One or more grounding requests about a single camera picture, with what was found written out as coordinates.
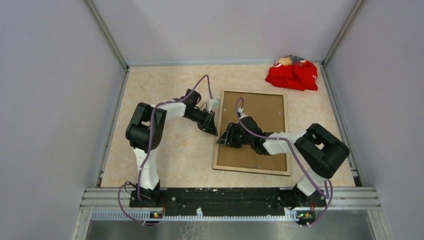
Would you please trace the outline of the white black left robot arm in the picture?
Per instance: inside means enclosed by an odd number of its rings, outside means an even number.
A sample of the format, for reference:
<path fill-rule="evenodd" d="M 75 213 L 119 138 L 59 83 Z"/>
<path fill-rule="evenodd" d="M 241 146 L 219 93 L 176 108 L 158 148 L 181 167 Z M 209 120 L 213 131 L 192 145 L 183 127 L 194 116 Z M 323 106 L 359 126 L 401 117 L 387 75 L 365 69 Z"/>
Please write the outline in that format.
<path fill-rule="evenodd" d="M 180 98 L 173 98 L 158 104 L 140 102 L 137 104 L 125 131 L 125 138 L 133 149 L 137 160 L 138 177 L 135 186 L 135 199 L 154 207 L 160 202 L 160 179 L 157 173 L 157 148 L 163 137 L 165 124 L 169 120 L 186 118 L 196 123 L 199 130 L 217 136 L 217 98 L 206 101 L 204 109 L 198 106 L 201 95 L 188 89 Z"/>

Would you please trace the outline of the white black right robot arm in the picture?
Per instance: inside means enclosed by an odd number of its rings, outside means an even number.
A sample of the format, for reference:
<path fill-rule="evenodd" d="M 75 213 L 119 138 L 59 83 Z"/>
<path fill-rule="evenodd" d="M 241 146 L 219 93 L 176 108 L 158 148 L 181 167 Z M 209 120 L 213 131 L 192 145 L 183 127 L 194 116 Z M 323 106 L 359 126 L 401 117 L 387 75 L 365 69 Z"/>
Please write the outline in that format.
<path fill-rule="evenodd" d="M 291 190 L 281 194 L 280 203 L 289 209 L 314 201 L 329 204 L 333 198 L 330 179 L 350 154 L 341 140 L 318 123 L 300 132 L 265 132 L 250 116 L 229 123 L 216 143 L 235 149 L 247 145 L 262 156 L 291 154 L 303 176 Z"/>

